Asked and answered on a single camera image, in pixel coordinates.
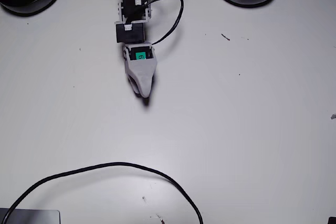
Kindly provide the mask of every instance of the debris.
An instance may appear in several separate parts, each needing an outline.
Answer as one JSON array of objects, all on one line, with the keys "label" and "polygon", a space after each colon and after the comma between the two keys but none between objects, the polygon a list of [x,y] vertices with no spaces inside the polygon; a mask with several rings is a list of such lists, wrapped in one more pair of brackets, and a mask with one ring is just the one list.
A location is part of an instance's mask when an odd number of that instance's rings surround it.
[{"label": "debris", "polygon": [[230,39],[229,38],[227,38],[227,37],[225,37],[223,34],[221,34],[224,38],[226,38],[228,41],[230,41]]}]

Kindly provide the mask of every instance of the white tabletop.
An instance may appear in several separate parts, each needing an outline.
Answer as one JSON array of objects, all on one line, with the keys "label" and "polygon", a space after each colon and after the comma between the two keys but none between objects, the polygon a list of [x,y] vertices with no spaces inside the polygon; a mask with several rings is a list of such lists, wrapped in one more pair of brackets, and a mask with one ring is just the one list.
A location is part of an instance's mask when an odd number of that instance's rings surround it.
[{"label": "white tabletop", "polygon": [[[124,161],[176,179],[207,224],[336,216],[336,0],[185,0],[155,46],[148,106],[124,74],[118,1],[0,10],[0,207],[46,176]],[[152,9],[154,41],[179,1]],[[50,182],[19,207],[58,209],[62,224],[197,223],[172,185],[122,167]]]}]

